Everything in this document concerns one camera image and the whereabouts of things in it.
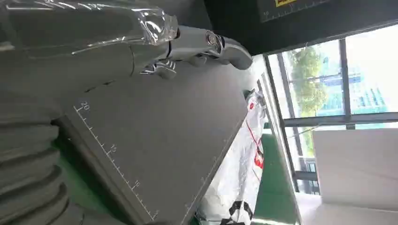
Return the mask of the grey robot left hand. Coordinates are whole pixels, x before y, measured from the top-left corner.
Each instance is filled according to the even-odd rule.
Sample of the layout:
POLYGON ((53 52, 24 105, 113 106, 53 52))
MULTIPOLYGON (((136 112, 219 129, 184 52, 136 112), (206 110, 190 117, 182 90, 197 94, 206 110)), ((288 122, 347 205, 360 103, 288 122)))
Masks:
POLYGON ((180 25, 141 1, 3 0, 0 124, 46 124, 76 95, 135 74, 175 74, 178 61, 246 70, 237 41, 180 25))

